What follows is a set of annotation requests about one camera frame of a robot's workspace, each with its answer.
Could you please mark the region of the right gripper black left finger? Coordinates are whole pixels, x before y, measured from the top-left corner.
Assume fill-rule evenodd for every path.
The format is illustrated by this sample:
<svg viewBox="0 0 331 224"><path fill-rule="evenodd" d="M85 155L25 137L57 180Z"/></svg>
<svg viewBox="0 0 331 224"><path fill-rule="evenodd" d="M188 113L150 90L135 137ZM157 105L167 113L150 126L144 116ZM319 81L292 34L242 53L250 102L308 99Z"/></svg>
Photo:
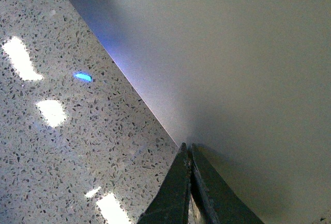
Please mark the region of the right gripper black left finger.
<svg viewBox="0 0 331 224"><path fill-rule="evenodd" d="M188 222L191 161L182 143L158 193L139 217L139 224L185 224Z"/></svg>

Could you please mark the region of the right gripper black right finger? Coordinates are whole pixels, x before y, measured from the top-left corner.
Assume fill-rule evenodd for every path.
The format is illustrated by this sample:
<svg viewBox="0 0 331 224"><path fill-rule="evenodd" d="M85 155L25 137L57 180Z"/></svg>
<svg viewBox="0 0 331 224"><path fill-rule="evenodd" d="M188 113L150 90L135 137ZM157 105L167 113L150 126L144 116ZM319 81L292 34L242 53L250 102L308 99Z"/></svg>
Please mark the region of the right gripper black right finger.
<svg viewBox="0 0 331 224"><path fill-rule="evenodd" d="M262 223L234 193L196 144L191 159L191 201L195 223Z"/></svg>

